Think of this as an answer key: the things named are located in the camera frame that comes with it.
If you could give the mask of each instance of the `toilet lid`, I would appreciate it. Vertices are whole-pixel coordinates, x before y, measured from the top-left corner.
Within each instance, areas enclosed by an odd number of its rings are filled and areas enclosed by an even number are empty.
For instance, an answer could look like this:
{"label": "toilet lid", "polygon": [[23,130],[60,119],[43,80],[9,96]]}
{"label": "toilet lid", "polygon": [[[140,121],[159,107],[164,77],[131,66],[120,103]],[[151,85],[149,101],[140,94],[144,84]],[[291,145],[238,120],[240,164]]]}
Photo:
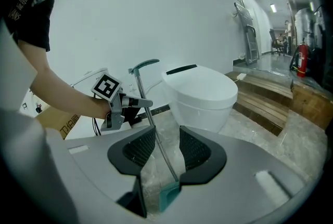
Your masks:
{"label": "toilet lid", "polygon": [[167,92],[181,103],[200,109],[219,110],[231,107],[237,100],[237,85],[222,73],[199,65],[171,72],[163,73],[163,81],[169,87]]}

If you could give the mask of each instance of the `wooden pallet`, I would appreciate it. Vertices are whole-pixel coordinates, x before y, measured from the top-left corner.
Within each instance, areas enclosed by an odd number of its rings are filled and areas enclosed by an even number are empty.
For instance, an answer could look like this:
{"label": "wooden pallet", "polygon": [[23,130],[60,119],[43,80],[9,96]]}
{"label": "wooden pallet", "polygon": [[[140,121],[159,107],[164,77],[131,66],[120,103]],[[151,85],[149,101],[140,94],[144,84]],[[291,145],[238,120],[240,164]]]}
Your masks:
{"label": "wooden pallet", "polygon": [[299,82],[293,85],[292,90],[290,109],[325,130],[333,119],[332,97]]}
{"label": "wooden pallet", "polygon": [[278,136],[286,126],[288,107],[255,93],[238,92],[234,109]]}
{"label": "wooden pallet", "polygon": [[[233,81],[237,80],[238,75],[238,72],[227,73],[227,76]],[[236,81],[236,84],[241,91],[250,92],[265,98],[269,98],[270,100],[286,107],[291,106],[293,95],[290,88],[288,87],[251,75],[247,75],[241,81]]]}

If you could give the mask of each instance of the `metal rod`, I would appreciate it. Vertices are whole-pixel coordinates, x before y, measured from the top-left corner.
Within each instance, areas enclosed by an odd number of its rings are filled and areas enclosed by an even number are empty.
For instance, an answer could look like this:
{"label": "metal rod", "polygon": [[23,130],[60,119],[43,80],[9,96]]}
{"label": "metal rod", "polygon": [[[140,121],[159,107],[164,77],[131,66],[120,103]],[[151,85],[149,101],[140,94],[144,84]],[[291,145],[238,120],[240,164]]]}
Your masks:
{"label": "metal rod", "polygon": [[[138,88],[139,88],[139,92],[140,92],[140,96],[141,96],[141,98],[143,98],[143,99],[147,99],[147,98],[146,98],[145,91],[144,91],[144,87],[143,87],[143,85],[142,85],[141,77],[140,77],[139,75],[136,75],[136,76],[135,76],[135,79],[136,79],[136,82],[137,82],[137,86],[138,86]],[[151,125],[155,126],[155,122],[154,122],[154,120],[153,120],[153,118],[152,118],[150,108],[145,108],[145,111],[146,111],[146,114],[147,114],[147,118],[148,118],[148,120],[149,120],[149,123],[150,123]],[[164,150],[164,148],[163,148],[163,146],[162,146],[162,141],[161,141],[161,139],[160,139],[160,136],[159,136],[157,130],[156,130],[156,142],[157,142],[157,145],[158,145],[158,147],[159,147],[159,149],[160,149],[160,151],[161,151],[161,153],[162,153],[162,156],[163,156],[163,158],[164,158],[164,160],[165,160],[165,162],[166,162],[166,164],[167,164],[167,166],[168,166],[168,168],[169,168],[169,170],[170,170],[170,172],[171,172],[173,178],[175,179],[175,181],[179,181],[179,179],[178,179],[178,177],[177,177],[177,174],[176,174],[175,170],[173,169],[173,167],[172,167],[172,165],[171,165],[171,162],[170,162],[170,160],[169,160],[169,157],[168,157],[167,153],[165,152],[165,150]]]}

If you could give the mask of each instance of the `white toilet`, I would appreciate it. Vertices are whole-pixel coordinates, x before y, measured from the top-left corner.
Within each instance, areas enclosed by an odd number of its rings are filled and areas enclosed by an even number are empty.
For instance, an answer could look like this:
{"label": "white toilet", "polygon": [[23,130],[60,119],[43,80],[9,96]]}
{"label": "white toilet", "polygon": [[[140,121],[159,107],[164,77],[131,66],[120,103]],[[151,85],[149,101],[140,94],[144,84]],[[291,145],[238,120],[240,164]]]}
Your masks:
{"label": "white toilet", "polygon": [[234,81],[199,65],[163,72],[162,78],[165,98],[179,125],[221,130],[237,100]]}

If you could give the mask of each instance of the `fire extinguisher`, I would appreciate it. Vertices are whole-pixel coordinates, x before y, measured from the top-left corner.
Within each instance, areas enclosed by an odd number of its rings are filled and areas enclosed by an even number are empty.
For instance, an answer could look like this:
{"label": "fire extinguisher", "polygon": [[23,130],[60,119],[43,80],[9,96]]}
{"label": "fire extinguisher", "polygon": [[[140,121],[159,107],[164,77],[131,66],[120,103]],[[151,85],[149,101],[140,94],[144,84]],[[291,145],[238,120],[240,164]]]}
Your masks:
{"label": "fire extinguisher", "polygon": [[308,64],[308,46],[305,44],[301,44],[299,45],[299,54],[298,54],[298,69],[297,69],[298,77],[305,77],[307,64]]}

